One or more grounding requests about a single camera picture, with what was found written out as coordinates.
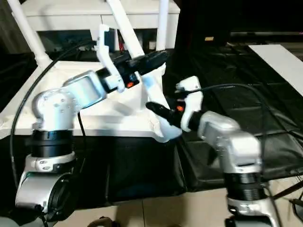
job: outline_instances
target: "white pole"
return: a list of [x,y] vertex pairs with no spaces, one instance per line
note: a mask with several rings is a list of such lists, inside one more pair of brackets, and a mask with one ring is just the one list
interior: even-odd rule
[[[137,36],[134,32],[134,29],[126,15],[126,12],[120,2],[120,0],[107,0],[112,13],[115,17],[115,20],[120,29],[121,35],[124,39],[124,42],[127,46],[127,49],[132,58],[144,55],[143,49],[137,39]],[[160,103],[165,107],[169,108],[169,105],[165,99],[165,96],[153,77],[153,71],[141,76],[142,83],[144,84],[145,90],[147,92],[148,97],[151,101]],[[165,141],[168,141],[172,138],[175,138],[181,135],[182,130],[176,128],[175,126],[170,125],[166,119],[157,116],[160,129],[163,134]]]
[[160,0],[156,50],[165,50],[167,19],[169,15],[169,0]]
[[21,4],[18,0],[8,0],[11,10],[13,11],[13,16],[25,38],[27,44],[29,45],[32,52],[35,54],[35,59],[38,66],[44,67],[50,63],[49,56],[45,53],[43,44],[37,34],[27,21],[27,17],[22,11]]
[[120,0],[107,0],[118,24],[120,33],[132,58],[144,55],[134,29],[126,15]]

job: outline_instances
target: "orange button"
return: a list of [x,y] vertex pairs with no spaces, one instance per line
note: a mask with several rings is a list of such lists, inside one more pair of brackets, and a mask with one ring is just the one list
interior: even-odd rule
[[182,106],[179,106],[179,105],[178,105],[178,106],[177,106],[177,110],[179,110],[179,111],[182,112],[182,111],[184,111],[184,108],[183,108]]
[[130,88],[130,87],[132,87],[133,85],[134,85],[133,82],[129,82],[129,83],[127,84],[127,88]]

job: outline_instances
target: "white table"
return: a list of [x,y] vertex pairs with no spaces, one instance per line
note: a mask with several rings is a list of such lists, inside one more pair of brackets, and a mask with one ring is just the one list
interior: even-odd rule
[[[121,3],[134,29],[158,27],[159,0],[121,0]],[[27,0],[22,9],[36,31],[90,30],[92,39],[96,40],[100,23],[118,28],[104,0]],[[179,13],[179,7],[171,0],[166,48],[175,46]]]

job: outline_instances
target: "beige floor tile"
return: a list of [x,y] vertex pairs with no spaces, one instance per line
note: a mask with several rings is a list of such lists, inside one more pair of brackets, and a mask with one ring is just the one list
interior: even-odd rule
[[[276,194],[297,182],[296,178],[271,181],[272,193]],[[294,192],[287,198],[297,198],[301,192]],[[224,219],[230,216],[225,195],[225,189],[218,189],[185,193],[176,197],[145,199],[143,205],[146,227],[223,227]],[[287,200],[279,199],[277,204],[285,227],[303,226],[289,209]],[[118,220],[122,227],[144,227],[141,201],[124,203],[118,207],[79,210],[55,227],[86,227],[101,216]]]
[[[271,183],[272,193],[276,194],[276,193],[279,193],[280,191],[298,183],[298,180],[295,177],[290,177],[290,178],[284,178],[284,179],[271,181],[270,183]],[[285,196],[284,198],[276,200],[277,207],[278,207],[282,222],[285,227],[288,227],[288,226],[302,227],[303,226],[302,222],[294,215],[289,201],[286,200],[286,198],[287,199],[298,198],[301,193],[302,193],[302,190],[297,190],[294,193]]]
[[119,221],[121,227],[144,227],[142,201],[126,202],[120,206],[77,210],[65,221],[57,223],[55,227],[86,227],[101,216]]
[[[295,184],[295,178],[286,178],[271,182],[272,193]],[[296,198],[300,191],[288,196]],[[226,190],[218,189],[207,192],[186,193],[177,197],[146,199],[144,216],[147,227],[223,227],[224,219],[230,216],[225,201]],[[289,209],[285,199],[277,200],[278,209],[284,227],[301,227],[300,220]]]
[[186,193],[177,197],[146,199],[147,227],[221,227],[229,216],[224,189]]

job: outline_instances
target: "black tablecloth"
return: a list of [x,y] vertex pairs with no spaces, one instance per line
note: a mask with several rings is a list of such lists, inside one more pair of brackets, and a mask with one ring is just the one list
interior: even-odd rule
[[[79,56],[83,61],[96,61],[94,53]],[[35,68],[33,55],[8,55],[0,65],[1,102],[4,107]],[[272,68],[248,47],[204,47],[199,52],[175,51],[163,76],[167,96],[181,79],[196,75],[202,87],[222,83],[244,83],[257,88],[271,107],[268,116],[265,166],[267,179],[303,172],[303,99]],[[204,94],[202,108],[234,118],[242,128],[260,135],[261,111],[254,95],[242,88],[219,89]],[[22,173],[28,149],[16,137],[16,162]],[[14,206],[9,139],[0,140],[2,210]],[[75,138],[75,151],[83,153],[82,138]],[[84,168],[85,182],[79,208],[95,208],[119,201],[171,196],[223,187],[223,178],[215,152],[196,138],[184,133],[182,138],[165,144],[152,138],[88,137],[92,153]]]

